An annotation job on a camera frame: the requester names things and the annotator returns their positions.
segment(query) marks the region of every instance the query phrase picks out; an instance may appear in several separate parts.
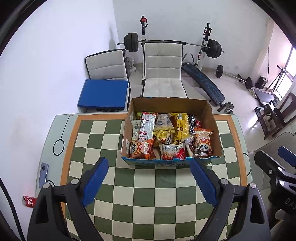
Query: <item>metal bolt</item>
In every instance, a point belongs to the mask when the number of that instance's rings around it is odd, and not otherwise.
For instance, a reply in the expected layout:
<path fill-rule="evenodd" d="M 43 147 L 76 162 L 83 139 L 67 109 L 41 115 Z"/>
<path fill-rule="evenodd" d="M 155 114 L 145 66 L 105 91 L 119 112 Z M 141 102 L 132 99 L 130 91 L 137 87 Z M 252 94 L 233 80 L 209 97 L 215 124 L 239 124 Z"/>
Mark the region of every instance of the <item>metal bolt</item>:
<path fill-rule="evenodd" d="M 79 180 L 78 180 L 77 178 L 75 178 L 75 179 L 73 179 L 73 180 L 71 181 L 71 184 L 73 184 L 73 185 L 75 185 L 75 184 L 77 184 L 77 183 L 79 183 Z"/>
<path fill-rule="evenodd" d="M 49 183 L 45 183 L 43 184 L 43 188 L 49 188 L 50 184 Z"/>
<path fill-rule="evenodd" d="M 256 188 L 257 186 L 256 186 L 255 183 L 250 183 L 250 187 L 251 187 L 251 188 Z"/>
<path fill-rule="evenodd" d="M 222 184 L 224 184 L 224 185 L 226 185 L 226 184 L 229 183 L 229 181 L 228 181 L 227 179 L 225 179 L 225 178 L 222 178 L 222 179 L 220 180 L 220 182 L 221 182 Z"/>

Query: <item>soda can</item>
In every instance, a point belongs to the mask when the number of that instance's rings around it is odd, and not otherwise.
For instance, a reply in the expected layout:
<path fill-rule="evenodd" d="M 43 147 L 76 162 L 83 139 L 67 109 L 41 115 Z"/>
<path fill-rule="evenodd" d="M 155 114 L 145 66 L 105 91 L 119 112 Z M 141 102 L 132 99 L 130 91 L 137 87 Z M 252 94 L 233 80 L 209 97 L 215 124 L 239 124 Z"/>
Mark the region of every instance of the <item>soda can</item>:
<path fill-rule="evenodd" d="M 37 198 L 35 197 L 30 197 L 30 196 L 23 196 L 22 197 L 22 203 L 26 207 L 34 207 L 36 203 Z"/>

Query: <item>chair seat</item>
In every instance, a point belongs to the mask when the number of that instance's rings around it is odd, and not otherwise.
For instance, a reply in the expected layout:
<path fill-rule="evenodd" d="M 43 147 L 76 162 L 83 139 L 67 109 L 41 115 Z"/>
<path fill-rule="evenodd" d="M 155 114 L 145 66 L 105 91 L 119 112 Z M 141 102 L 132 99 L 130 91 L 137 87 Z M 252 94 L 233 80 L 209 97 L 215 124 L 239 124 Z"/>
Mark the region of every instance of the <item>chair seat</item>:
<path fill-rule="evenodd" d="M 187 98 L 181 79 L 146 79 L 144 97 L 181 97 Z"/>
<path fill-rule="evenodd" d="M 78 101 L 80 108 L 124 110 L 128 81 L 86 80 Z"/>

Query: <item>weight bench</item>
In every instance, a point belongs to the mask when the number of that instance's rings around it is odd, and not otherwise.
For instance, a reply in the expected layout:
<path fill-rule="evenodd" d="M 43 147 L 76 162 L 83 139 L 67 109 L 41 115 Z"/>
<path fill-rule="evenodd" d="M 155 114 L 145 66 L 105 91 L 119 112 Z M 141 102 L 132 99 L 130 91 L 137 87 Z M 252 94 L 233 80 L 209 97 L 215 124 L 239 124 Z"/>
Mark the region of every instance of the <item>weight bench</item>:
<path fill-rule="evenodd" d="M 224 105 L 222 104 L 222 102 L 225 100 L 224 95 L 203 72 L 201 72 L 193 64 L 183 64 L 182 70 L 184 70 L 192 79 L 194 79 L 198 83 L 198 85 L 207 93 L 207 95 L 210 97 L 215 105 L 220 105 L 220 110 L 224 108 Z"/>
<path fill-rule="evenodd" d="M 96 110 L 126 110 L 130 82 L 124 49 L 108 50 L 85 58 L 89 76 L 81 91 L 78 107 Z"/>
<path fill-rule="evenodd" d="M 144 85 L 141 96 L 187 98 L 181 82 L 182 44 L 146 42 L 143 55 Z"/>

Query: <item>wooden chair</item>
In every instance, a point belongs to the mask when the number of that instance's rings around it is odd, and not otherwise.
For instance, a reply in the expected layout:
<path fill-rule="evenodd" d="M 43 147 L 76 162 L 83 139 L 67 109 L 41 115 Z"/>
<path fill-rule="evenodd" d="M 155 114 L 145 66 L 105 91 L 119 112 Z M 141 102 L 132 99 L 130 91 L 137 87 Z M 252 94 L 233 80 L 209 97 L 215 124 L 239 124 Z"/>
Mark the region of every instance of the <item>wooden chair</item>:
<path fill-rule="evenodd" d="M 292 98 L 292 102 L 288 105 L 288 107 L 286 109 L 284 109 L 281 112 L 281 109 L 283 108 L 283 106 L 285 105 L 285 103 L 287 102 L 287 100 L 289 99 L 289 97 Z M 264 140 L 269 137 L 270 135 L 272 137 L 274 137 L 281 129 L 283 129 L 285 126 L 289 125 L 293 120 L 295 120 L 296 115 L 293 116 L 290 120 L 288 120 L 287 122 L 285 122 L 285 118 L 288 117 L 294 110 L 296 110 L 296 96 L 293 93 L 289 93 L 286 97 L 286 99 L 284 100 L 284 102 L 281 104 L 281 106 L 279 108 L 274 108 L 272 110 L 271 108 L 271 104 L 274 105 L 273 101 L 270 101 L 269 104 L 264 106 L 264 113 L 263 115 L 258 119 L 258 122 L 260 122 L 260 120 L 263 119 L 264 116 L 269 116 L 270 118 L 268 119 L 268 122 L 270 122 L 271 120 L 274 121 L 275 124 L 275 128 L 272 129 L 271 131 L 269 131 L 266 136 L 264 137 Z"/>

